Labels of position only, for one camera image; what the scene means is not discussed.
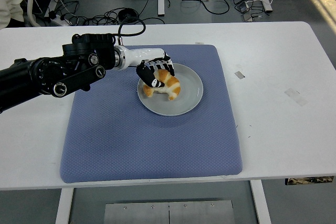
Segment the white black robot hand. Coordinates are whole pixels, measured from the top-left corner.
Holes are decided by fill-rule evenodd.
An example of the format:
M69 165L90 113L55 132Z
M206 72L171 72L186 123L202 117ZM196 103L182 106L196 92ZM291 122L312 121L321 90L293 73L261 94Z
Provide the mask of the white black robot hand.
M165 84L159 81L155 70L167 70L175 76L171 58L161 48L142 48L127 50L125 53L125 67L136 67L140 79L151 88L162 88Z

